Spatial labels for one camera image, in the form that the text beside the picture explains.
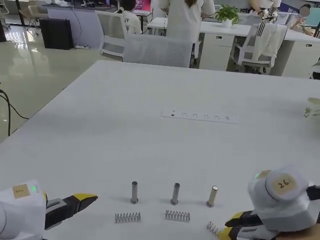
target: power outlet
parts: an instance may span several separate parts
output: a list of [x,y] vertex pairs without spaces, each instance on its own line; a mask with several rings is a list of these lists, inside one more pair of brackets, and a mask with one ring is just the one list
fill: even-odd
[[180,111],[177,109],[174,109],[174,110],[165,109],[162,111],[161,116],[165,118],[189,119],[189,120],[227,123],[227,124],[239,123],[238,117],[234,115],[207,113],[207,112],[198,112],[198,111]]

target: number label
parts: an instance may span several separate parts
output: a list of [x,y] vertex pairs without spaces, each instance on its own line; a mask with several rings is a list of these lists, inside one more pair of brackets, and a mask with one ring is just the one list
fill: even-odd
[[279,194],[287,194],[297,188],[296,180],[288,173],[284,173],[272,182],[273,190]]
[[14,187],[12,187],[12,191],[13,191],[13,196],[15,199],[20,199],[20,198],[30,196],[30,192],[29,192],[27,184],[14,186]]

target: coil spring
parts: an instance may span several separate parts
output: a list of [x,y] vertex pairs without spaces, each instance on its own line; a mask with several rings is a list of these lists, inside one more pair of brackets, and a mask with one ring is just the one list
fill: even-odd
[[222,229],[218,228],[217,225],[215,225],[212,221],[208,223],[206,226],[206,229],[209,229],[209,231],[214,234],[217,238],[220,237]]
[[190,213],[183,211],[165,211],[165,218],[173,221],[181,221],[181,222],[189,222],[190,221]]
[[140,212],[116,213],[114,216],[115,222],[137,222],[141,220]]

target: black cable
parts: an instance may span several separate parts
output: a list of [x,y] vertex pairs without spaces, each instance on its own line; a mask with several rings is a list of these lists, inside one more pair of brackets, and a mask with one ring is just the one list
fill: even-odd
[[9,115],[9,117],[8,117],[9,118],[8,119],[8,137],[10,137],[10,134],[11,134],[11,107],[10,107],[10,101],[9,101],[8,95],[4,91],[2,91],[1,89],[0,89],[0,93],[5,95],[6,103],[8,104],[8,115]]
[[78,37],[76,37],[75,39],[79,39],[81,37],[81,34],[82,34],[82,28],[81,28],[81,23],[80,23],[80,20],[77,16],[77,14],[75,13],[75,10],[74,10],[75,6],[72,6],[72,12],[73,14],[75,15],[76,19],[78,20],[78,23],[79,23],[79,27],[80,27],[80,34]]
[[17,111],[17,109],[16,109],[14,106],[12,106],[12,104],[11,104],[11,103],[10,103],[10,106],[11,106],[11,108],[13,108],[13,110],[16,112],[16,114],[18,114],[18,115],[19,115],[19,117],[20,117],[20,118],[29,120],[29,118],[28,118],[28,117],[21,116],[21,114]]

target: robotic arm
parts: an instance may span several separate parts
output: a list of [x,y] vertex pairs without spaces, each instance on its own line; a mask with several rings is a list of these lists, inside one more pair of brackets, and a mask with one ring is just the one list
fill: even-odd
[[305,239],[318,234],[302,230],[320,227],[320,186],[310,184],[296,168],[262,171],[250,181],[248,192],[254,210],[227,221],[218,234],[221,240]]
[[0,192],[0,240],[42,240],[44,230],[87,208],[97,200],[93,194],[78,193],[48,200],[36,180]]

